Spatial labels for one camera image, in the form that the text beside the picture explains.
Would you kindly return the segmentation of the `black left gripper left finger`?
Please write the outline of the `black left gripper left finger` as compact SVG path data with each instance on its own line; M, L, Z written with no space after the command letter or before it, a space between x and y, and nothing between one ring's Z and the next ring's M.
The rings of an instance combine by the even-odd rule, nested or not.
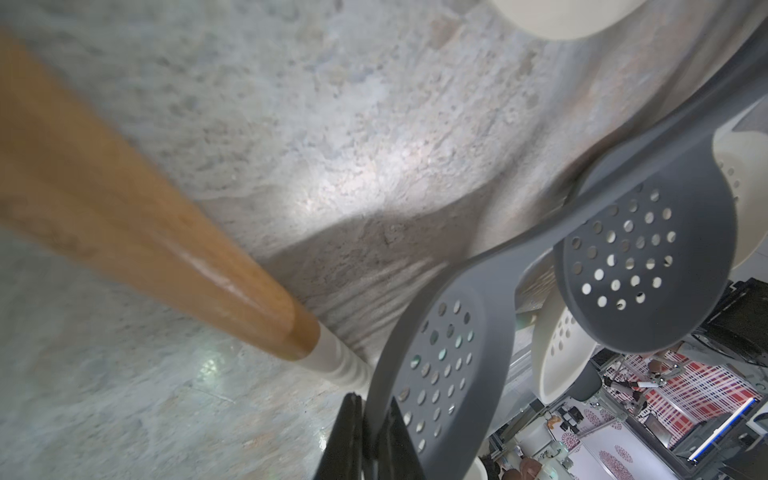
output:
M348 393L342 401L314 480L362 477L363 399Z

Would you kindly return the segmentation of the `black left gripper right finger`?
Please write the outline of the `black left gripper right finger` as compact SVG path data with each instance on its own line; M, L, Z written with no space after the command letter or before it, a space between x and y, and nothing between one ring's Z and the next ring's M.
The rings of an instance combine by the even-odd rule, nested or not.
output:
M390 399L376 442L376 478L424 480L417 452L395 397Z

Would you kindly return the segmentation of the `grey skimmer green handle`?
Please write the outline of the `grey skimmer green handle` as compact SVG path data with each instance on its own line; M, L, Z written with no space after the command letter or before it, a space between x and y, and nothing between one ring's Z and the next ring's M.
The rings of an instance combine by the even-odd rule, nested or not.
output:
M622 353L694 331L767 234L767 103L759 100L559 242L563 300Z
M395 397L425 479L462 478L492 429L513 353L515 291L529 267L766 93L767 28L760 25L685 103L602 156L560 209L424 287L394 327L371 381L365 477L377 479L377 437Z

